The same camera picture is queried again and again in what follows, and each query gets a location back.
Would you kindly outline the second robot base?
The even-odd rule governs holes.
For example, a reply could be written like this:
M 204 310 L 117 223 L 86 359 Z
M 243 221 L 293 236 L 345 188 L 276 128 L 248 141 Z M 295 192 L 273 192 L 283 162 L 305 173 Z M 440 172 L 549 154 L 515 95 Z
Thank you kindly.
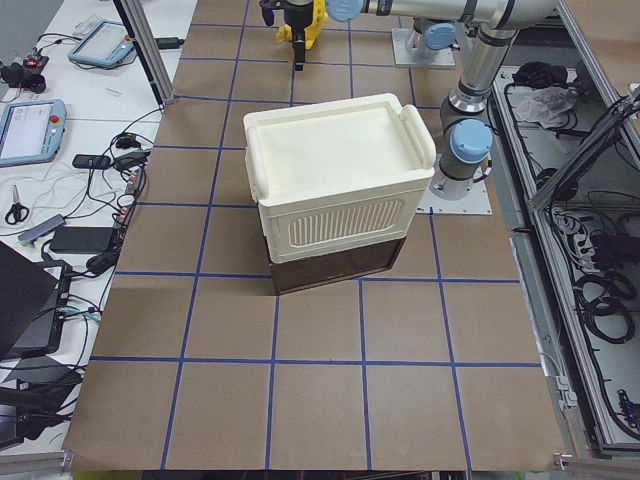
M 456 27 L 452 22 L 414 18 L 411 27 L 393 28 L 391 38 L 397 67 L 455 67 L 452 46 L 456 43 Z

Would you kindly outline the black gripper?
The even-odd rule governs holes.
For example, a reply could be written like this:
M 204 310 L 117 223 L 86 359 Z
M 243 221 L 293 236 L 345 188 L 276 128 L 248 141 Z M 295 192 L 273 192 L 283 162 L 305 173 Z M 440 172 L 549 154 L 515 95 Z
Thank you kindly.
M 259 6 L 266 26 L 275 23 L 276 10 L 284 12 L 284 21 L 292 28 L 292 47 L 294 51 L 294 70 L 302 71 L 306 59 L 306 35 L 305 29 L 313 21 L 312 0 L 260 0 Z

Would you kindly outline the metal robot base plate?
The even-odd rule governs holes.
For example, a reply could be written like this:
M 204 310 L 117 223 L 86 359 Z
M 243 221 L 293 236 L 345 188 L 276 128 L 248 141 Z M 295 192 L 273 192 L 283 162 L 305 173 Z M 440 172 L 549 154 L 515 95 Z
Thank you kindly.
M 440 173 L 425 190 L 416 212 L 475 216 L 489 216 L 493 213 L 485 181 L 455 181 Z

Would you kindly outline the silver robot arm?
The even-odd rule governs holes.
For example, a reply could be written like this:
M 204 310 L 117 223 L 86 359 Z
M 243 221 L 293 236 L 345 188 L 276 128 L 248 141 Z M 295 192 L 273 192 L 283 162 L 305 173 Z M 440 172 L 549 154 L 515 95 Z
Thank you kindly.
M 477 37 L 458 85 L 440 109 L 445 150 L 430 190 L 447 200 L 464 198 L 483 181 L 475 173 L 493 146 L 493 133 L 480 120 L 492 84 L 517 33 L 544 20 L 555 1 L 328 1 L 328 15 L 348 22 L 360 14 L 404 16 L 474 25 Z

